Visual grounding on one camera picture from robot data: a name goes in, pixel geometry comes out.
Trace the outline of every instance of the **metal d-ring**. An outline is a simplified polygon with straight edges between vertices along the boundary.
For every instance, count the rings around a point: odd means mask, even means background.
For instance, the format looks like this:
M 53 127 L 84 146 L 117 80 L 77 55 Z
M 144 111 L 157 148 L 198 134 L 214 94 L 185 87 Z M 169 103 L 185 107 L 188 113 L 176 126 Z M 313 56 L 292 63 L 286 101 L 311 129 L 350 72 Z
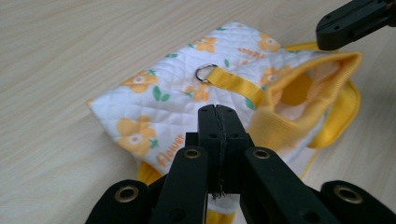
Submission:
M 199 66 L 199 67 L 197 68 L 197 70 L 195 71 L 195 77 L 196 77 L 200 82 L 202 82 L 202 83 L 208 83 L 209 81 L 208 81 L 206 78 L 200 78 L 200 77 L 198 76 L 198 73 L 199 73 L 201 70 L 203 70 L 203 69 L 205 69 L 205 68 L 208 68 L 208 67 L 218 67 L 218 66 L 215 65 L 215 64 L 213 64 L 213 63 L 208 63 L 208 64 L 204 64 L 204 65 Z

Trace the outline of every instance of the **tabletop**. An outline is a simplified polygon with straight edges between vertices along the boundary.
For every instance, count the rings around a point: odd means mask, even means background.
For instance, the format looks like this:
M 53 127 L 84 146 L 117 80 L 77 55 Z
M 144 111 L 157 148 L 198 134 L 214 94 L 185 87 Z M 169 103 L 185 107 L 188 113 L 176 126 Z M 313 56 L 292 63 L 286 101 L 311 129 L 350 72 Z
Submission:
M 84 223 L 137 163 L 85 105 L 135 71 L 229 21 L 282 45 L 314 41 L 319 20 L 347 1 L 0 1 L 0 222 Z M 361 109 L 303 181 L 341 179 L 396 211 L 396 30 L 349 44 Z M 234 223 L 244 223 L 239 212 Z

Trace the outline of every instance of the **grommet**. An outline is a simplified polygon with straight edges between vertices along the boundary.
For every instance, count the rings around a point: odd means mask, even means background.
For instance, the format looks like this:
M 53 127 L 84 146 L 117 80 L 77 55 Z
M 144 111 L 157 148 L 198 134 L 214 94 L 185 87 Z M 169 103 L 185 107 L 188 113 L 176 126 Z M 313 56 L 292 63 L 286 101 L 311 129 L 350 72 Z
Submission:
M 346 186 L 337 185 L 334 187 L 334 193 L 338 198 L 344 200 L 347 203 L 362 203 L 363 198 L 354 189 Z
M 270 154 L 263 149 L 256 149 L 253 151 L 253 156 L 258 159 L 268 159 L 270 158 Z
M 119 203 L 129 203 L 136 199 L 137 195 L 139 195 L 139 189 L 133 185 L 127 185 L 120 187 L 114 195 L 114 198 Z
M 184 152 L 184 156 L 189 158 L 189 159 L 196 159 L 196 158 L 201 156 L 201 152 L 198 151 L 197 149 L 193 149 L 193 148 L 192 149 L 187 149 Z

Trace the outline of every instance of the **white quilted fabric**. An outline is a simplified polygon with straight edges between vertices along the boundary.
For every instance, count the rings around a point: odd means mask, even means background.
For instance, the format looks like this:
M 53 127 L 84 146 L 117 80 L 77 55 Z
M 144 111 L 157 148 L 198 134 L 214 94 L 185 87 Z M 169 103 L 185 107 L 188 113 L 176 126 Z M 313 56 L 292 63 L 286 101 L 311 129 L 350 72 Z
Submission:
M 233 21 L 168 54 L 150 68 L 136 72 L 117 88 L 90 101 L 89 106 L 114 142 L 164 175 L 176 151 L 184 147 L 185 133 L 197 132 L 200 107 L 231 107 L 245 127 L 254 113 L 254 106 L 244 96 L 201 84 L 194 76 L 198 67 L 216 64 L 265 90 L 276 79 L 276 74 L 264 77 L 265 69 L 292 68 L 323 54 L 287 52 L 270 36 Z M 295 150 L 280 152 L 282 158 L 291 162 L 310 142 L 318 127 Z M 221 212 L 232 212 L 234 206 L 235 203 L 231 208 L 221 204 L 224 208 Z

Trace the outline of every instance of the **yellow flower pattern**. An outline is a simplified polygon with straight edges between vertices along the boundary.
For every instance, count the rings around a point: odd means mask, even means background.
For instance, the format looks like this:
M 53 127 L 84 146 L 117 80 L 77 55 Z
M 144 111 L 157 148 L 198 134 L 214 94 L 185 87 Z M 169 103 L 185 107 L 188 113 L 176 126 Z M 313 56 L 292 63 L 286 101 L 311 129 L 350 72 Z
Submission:
M 198 89 L 193 86 L 188 86 L 183 92 L 189 95 L 193 101 L 207 101 L 209 99 L 209 94 L 206 91 L 207 85 L 200 83 Z
M 217 39 L 215 37 L 204 37 L 200 41 L 195 41 L 195 48 L 200 51 L 215 52 L 215 44 Z
M 271 52 L 278 52 L 280 45 L 269 35 L 260 34 L 261 40 L 258 42 L 259 48 L 262 50 L 269 50 Z
M 279 69 L 274 67 L 266 68 L 262 74 L 262 78 L 260 79 L 260 86 L 265 87 L 270 83 L 273 83 L 280 79 L 281 77 L 285 76 L 291 67 L 289 65 L 285 65 Z
M 149 85 L 157 83 L 157 78 L 153 75 L 149 75 L 145 71 L 141 71 L 135 76 L 128 78 L 126 81 L 121 83 L 121 86 L 129 86 L 131 91 L 141 93 L 145 92 Z
M 156 133 L 149 127 L 147 116 L 141 116 L 136 121 L 120 119 L 117 123 L 117 130 L 121 135 L 117 144 L 138 158 L 146 156 L 149 150 L 157 144 Z
M 92 104 L 93 104 L 93 99 L 89 99 L 89 100 L 86 102 L 86 104 L 87 104 L 87 106 L 92 105 Z

